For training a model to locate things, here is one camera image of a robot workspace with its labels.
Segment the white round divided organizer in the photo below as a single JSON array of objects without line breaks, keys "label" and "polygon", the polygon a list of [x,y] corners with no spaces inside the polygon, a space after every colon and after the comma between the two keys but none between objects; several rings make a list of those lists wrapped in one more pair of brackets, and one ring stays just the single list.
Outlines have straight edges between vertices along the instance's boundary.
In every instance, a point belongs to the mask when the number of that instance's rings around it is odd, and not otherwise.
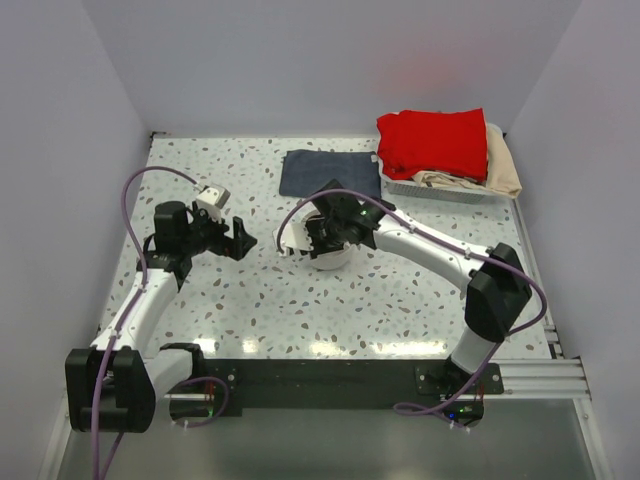
[{"label": "white round divided organizer", "polygon": [[354,256],[355,246],[349,243],[331,244],[325,235],[325,218],[313,210],[303,217],[303,225],[310,241],[310,248],[301,254],[310,260],[310,265],[320,271],[332,271],[344,267]]}]

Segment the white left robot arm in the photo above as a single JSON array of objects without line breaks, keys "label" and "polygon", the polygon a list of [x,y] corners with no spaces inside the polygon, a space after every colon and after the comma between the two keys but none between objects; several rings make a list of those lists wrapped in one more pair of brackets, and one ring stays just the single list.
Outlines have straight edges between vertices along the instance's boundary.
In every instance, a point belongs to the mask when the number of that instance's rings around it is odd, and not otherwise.
[{"label": "white left robot arm", "polygon": [[87,348],[65,361],[69,420],[80,432],[145,432],[156,403],[174,386],[200,390],[207,380],[201,348],[194,343],[161,347],[143,357],[155,328],[175,300],[193,260],[211,253],[242,260],[256,246],[243,220],[225,221],[202,200],[156,206],[154,231],[141,246],[132,288],[115,318]]}]

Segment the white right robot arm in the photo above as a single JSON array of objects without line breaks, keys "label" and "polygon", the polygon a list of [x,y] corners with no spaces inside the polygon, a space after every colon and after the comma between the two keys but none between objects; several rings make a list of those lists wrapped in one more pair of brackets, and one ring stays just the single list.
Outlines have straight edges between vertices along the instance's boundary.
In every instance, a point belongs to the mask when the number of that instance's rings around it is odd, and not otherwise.
[{"label": "white right robot arm", "polygon": [[430,229],[384,200],[360,200],[332,180],[315,212],[303,221],[316,258],[343,247],[365,246],[428,269],[457,287],[465,300],[465,328],[441,377],[459,393],[481,380],[489,354],[499,347],[532,297],[516,251],[505,243],[483,247]]}]

